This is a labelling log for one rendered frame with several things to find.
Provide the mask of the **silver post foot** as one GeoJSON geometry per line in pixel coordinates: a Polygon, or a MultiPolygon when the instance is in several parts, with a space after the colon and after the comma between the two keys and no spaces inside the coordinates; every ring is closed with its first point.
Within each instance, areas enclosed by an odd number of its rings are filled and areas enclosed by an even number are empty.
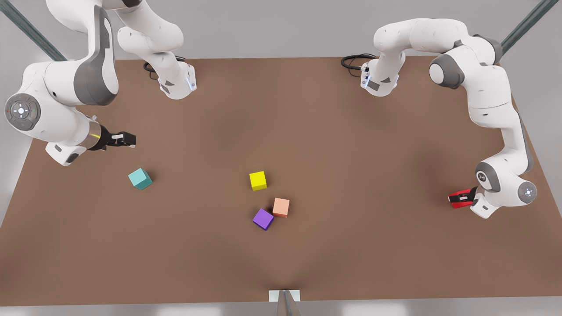
{"type": "Polygon", "coordinates": [[[279,297],[286,298],[287,300],[289,299],[289,297],[291,297],[294,302],[300,302],[301,292],[300,290],[269,290],[269,302],[278,302],[279,297]]]}

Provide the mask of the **salmon wooden cube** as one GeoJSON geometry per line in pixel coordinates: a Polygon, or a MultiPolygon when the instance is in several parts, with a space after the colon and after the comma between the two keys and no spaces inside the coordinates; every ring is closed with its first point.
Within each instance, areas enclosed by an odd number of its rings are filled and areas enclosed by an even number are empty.
{"type": "Polygon", "coordinates": [[[282,198],[275,198],[272,214],[273,216],[287,218],[289,209],[289,200],[282,198]]]}

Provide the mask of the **red wooden cube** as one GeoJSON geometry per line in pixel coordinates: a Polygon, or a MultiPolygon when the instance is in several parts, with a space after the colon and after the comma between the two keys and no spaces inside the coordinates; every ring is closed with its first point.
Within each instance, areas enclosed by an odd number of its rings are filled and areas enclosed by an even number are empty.
{"type": "Polygon", "coordinates": [[[468,194],[471,189],[461,190],[448,195],[448,201],[452,204],[453,208],[461,208],[470,206],[471,202],[468,201],[468,194]]]}

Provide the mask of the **teal wooden cube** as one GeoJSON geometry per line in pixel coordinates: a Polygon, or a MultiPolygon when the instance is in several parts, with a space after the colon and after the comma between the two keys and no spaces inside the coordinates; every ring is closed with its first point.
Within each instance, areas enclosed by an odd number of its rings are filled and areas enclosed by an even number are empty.
{"type": "Polygon", "coordinates": [[[128,177],[132,185],[139,190],[142,190],[153,183],[148,172],[142,168],[130,173],[128,177]]]}

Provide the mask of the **yellow wooden cube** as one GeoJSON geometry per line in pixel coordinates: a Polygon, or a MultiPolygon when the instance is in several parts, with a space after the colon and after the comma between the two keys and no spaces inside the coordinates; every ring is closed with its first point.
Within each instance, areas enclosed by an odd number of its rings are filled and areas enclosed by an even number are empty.
{"type": "Polygon", "coordinates": [[[267,188],[267,180],[264,171],[253,172],[249,174],[249,178],[253,191],[263,190],[267,188]]]}

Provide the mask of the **silver frame post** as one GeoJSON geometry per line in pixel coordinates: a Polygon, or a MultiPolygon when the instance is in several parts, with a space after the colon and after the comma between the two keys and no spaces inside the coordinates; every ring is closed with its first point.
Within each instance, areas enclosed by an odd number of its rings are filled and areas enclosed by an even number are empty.
{"type": "Polygon", "coordinates": [[[277,316],[302,316],[289,290],[279,290],[278,292],[277,316]]]}
{"type": "Polygon", "coordinates": [[[518,40],[520,40],[559,0],[540,0],[526,17],[504,38],[501,42],[503,55],[505,55],[518,40]]]}
{"type": "Polygon", "coordinates": [[[0,11],[52,60],[67,60],[9,0],[0,0],[0,11]]]}

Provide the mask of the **purple wooden cube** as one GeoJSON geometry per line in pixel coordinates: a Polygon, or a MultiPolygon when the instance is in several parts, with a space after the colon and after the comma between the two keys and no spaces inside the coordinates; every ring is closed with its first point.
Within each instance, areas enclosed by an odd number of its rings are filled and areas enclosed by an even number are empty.
{"type": "Polygon", "coordinates": [[[259,228],[267,231],[269,226],[272,224],[274,220],[273,214],[267,212],[263,208],[260,208],[257,214],[255,214],[253,218],[253,223],[259,226],[259,228]]]}

